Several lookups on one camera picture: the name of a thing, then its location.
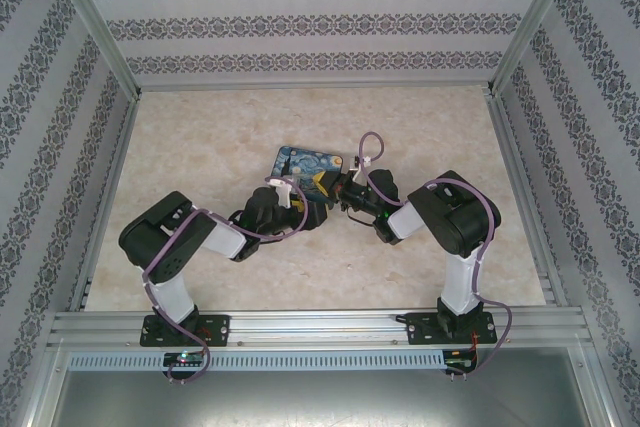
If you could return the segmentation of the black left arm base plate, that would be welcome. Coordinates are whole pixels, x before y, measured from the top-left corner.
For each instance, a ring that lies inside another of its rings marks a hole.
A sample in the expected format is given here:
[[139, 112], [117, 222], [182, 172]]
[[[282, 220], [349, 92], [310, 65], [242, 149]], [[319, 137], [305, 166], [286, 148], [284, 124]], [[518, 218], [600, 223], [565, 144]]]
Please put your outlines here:
[[[225, 347], [230, 330], [230, 317], [226, 315], [190, 315], [180, 326], [203, 340], [209, 347]], [[142, 347], [198, 346], [189, 336], [170, 326], [154, 314], [144, 318], [139, 343]]]

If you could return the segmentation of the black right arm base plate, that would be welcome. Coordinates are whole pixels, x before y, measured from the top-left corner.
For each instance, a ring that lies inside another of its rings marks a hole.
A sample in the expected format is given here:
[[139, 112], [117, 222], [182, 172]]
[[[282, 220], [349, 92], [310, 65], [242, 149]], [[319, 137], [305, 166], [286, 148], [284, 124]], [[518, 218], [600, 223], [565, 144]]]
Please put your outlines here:
[[498, 341], [493, 316], [482, 313], [463, 331], [450, 336], [442, 328], [436, 313], [412, 312], [403, 316], [410, 345], [471, 344], [474, 338], [480, 345], [493, 345]]

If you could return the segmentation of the aluminium back rail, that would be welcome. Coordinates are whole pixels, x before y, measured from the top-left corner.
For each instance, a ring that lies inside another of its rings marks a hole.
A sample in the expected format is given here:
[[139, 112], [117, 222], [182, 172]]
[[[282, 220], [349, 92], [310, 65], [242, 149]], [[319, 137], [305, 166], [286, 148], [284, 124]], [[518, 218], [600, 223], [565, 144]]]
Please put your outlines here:
[[490, 82], [474, 81], [385, 81], [385, 82], [275, 82], [275, 83], [220, 83], [220, 84], [164, 84], [140, 88], [142, 93], [249, 91], [249, 90], [318, 90], [318, 89], [370, 89], [370, 88], [449, 88], [479, 87], [491, 92]]

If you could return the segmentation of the aluminium side rail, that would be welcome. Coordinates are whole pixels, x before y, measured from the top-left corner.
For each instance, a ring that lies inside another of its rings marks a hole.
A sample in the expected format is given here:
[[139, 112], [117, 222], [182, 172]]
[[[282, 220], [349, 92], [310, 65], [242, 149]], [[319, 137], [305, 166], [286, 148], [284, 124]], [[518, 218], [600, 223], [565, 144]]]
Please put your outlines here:
[[140, 97], [141, 95], [138, 95], [129, 102], [118, 130], [116, 143], [114, 144], [106, 177], [102, 185], [101, 196], [96, 205], [89, 237], [83, 248], [79, 270], [72, 286], [71, 296], [68, 298], [68, 303], [65, 307], [66, 312], [77, 312], [85, 308], [87, 290], [91, 289], [92, 279], [134, 128]]
[[488, 93], [485, 95], [485, 101], [523, 222], [524, 232], [545, 301], [548, 305], [555, 307], [568, 307], [570, 302], [567, 300], [562, 288], [551, 247], [546, 238], [528, 182], [525, 166], [501, 100]]

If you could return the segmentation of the aluminium frame post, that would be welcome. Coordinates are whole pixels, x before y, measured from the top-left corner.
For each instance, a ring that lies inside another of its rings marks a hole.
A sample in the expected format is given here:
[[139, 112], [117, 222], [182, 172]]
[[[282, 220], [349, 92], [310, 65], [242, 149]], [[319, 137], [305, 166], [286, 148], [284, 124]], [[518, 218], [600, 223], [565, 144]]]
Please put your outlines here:
[[495, 97], [502, 92], [510, 79], [512, 72], [524, 55], [527, 46], [543, 21], [553, 0], [532, 0], [515, 35], [507, 47], [494, 76], [488, 82], [484, 93], [487, 98]]
[[129, 100], [138, 100], [141, 88], [136, 82], [125, 57], [118, 48], [107, 22], [101, 15], [94, 0], [71, 0], [71, 2], [105, 57], [127, 98]]

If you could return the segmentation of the teal box with painting print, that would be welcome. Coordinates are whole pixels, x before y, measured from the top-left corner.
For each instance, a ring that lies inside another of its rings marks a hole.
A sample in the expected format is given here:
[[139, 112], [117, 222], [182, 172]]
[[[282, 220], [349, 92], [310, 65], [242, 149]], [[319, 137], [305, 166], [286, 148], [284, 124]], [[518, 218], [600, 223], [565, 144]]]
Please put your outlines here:
[[276, 155], [270, 175], [291, 178], [309, 201], [327, 202], [326, 197], [313, 183], [313, 177], [324, 171], [341, 172], [342, 167], [343, 158], [337, 154], [282, 146]]

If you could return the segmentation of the aluminium mounting rail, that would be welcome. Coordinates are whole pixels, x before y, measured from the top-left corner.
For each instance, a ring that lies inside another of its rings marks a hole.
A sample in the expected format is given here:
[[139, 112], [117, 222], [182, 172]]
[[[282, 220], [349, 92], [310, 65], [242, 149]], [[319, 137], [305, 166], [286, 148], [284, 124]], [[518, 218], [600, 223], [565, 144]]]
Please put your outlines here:
[[[229, 350], [410, 349], [420, 329], [396, 320], [397, 310], [228, 311], [223, 332]], [[68, 312], [53, 317], [46, 347], [62, 351], [139, 350], [144, 312]], [[593, 343], [580, 308], [494, 309], [489, 330], [504, 336], [505, 348], [572, 347]]]

